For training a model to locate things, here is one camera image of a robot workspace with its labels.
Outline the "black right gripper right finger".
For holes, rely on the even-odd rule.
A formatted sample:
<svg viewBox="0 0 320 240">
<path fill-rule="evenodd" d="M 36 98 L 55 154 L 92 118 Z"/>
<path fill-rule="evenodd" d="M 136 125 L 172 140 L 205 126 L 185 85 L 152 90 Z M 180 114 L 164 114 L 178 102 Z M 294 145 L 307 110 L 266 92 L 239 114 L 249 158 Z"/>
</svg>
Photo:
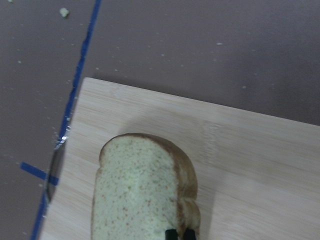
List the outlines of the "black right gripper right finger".
<svg viewBox="0 0 320 240">
<path fill-rule="evenodd" d="M 196 233 L 193 229 L 187 228 L 183 234 L 183 240 L 196 240 Z"/>
</svg>

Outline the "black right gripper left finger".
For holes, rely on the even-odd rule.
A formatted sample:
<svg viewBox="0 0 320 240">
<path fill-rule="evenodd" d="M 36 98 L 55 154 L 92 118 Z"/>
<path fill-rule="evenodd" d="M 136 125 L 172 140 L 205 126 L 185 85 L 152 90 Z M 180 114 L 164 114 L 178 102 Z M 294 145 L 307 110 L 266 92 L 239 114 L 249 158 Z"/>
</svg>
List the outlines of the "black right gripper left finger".
<svg viewBox="0 0 320 240">
<path fill-rule="evenodd" d="M 178 233 L 176 229 L 167 229 L 165 231 L 165 240 L 178 240 Z"/>
</svg>

